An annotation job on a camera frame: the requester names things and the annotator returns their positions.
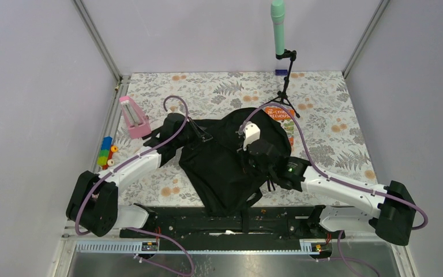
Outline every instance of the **floral tablecloth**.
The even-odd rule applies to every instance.
[[[273,72],[220,73],[136,73],[127,94],[150,118],[152,129],[162,125],[166,113],[163,100],[181,96],[193,119],[219,119],[242,107],[258,107],[283,88],[283,78]],[[291,74],[288,96],[301,118],[310,154],[324,169],[361,181],[376,182],[373,166],[354,113],[341,72],[295,72]],[[177,100],[168,108],[183,109]],[[130,139],[124,119],[120,119],[113,155],[119,163],[142,146],[141,139]],[[202,206],[202,202],[175,158],[162,168],[136,181],[121,196],[121,204],[157,206]],[[294,134],[293,156],[305,158],[298,133]],[[285,190],[273,192],[262,187],[263,197],[256,205],[343,205],[329,197]]]

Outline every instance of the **book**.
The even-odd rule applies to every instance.
[[[290,141],[291,146],[294,143],[294,133],[295,133],[295,122],[291,119],[291,117],[282,109],[275,107],[266,107],[264,111],[272,117],[275,121],[279,121],[281,123],[281,127],[286,131],[288,135],[288,140]],[[295,110],[289,110],[293,117],[295,116]]]

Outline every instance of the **white bracket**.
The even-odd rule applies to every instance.
[[[327,231],[364,231],[374,233],[369,225],[371,215],[355,207],[332,207],[327,206],[320,214],[320,225]]]
[[[118,218],[112,229],[133,227],[141,229],[148,219],[148,212],[137,205],[118,205]]]
[[[243,140],[243,150],[247,150],[247,145],[253,143],[261,137],[261,129],[257,127],[256,124],[247,123],[245,128],[243,128],[243,132],[245,133],[245,139]]]

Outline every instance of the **tripod stand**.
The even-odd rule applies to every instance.
[[[290,84],[290,74],[291,74],[291,68],[293,67],[293,62],[296,60],[296,51],[290,51],[290,50],[286,50],[284,49],[284,53],[282,55],[276,55],[276,59],[285,59],[285,58],[289,58],[290,59],[290,68],[288,69],[288,75],[284,78],[284,87],[283,87],[283,91],[278,91],[277,92],[277,97],[274,99],[271,99],[269,102],[276,102],[276,103],[280,103],[286,106],[290,106],[294,111],[295,111],[295,115],[297,118],[300,118],[298,112],[296,111],[295,107],[293,107],[293,105],[291,104],[290,100],[288,99],[288,95],[286,94],[286,89],[288,88],[288,85]]]

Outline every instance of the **microphone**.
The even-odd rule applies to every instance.
[[[271,4],[271,18],[274,26],[274,43],[276,46],[276,58],[284,54],[284,1],[273,0]]]

